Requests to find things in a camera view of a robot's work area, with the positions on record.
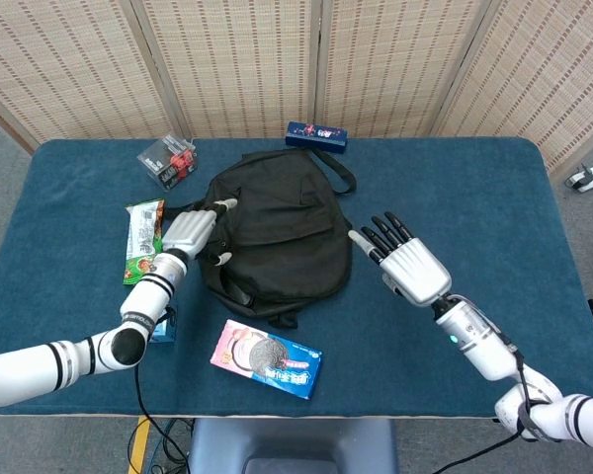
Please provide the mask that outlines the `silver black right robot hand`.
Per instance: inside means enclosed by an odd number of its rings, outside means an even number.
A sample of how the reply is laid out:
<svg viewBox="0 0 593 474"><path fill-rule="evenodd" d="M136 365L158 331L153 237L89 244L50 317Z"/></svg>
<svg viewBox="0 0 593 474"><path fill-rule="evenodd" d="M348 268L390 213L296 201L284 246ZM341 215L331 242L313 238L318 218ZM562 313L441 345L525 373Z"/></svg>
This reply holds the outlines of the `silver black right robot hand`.
<svg viewBox="0 0 593 474"><path fill-rule="evenodd" d="M350 230L349 239L381 269L384 283L412 305L427 307L445 299L452 287L449 272L394 213L384 216L387 222L372 217L377 230Z"/></svg>

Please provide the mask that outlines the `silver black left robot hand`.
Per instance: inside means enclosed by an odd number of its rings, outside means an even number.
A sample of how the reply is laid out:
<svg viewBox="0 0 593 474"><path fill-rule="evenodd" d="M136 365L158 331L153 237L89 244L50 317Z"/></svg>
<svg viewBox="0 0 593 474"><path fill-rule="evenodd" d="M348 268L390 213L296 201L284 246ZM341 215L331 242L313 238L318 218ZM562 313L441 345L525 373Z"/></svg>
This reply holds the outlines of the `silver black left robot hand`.
<svg viewBox="0 0 593 474"><path fill-rule="evenodd" d="M163 251L187 268L204 250L218 220L237 207L236 198L214 201L199 210L181 212L166 231Z"/></svg>

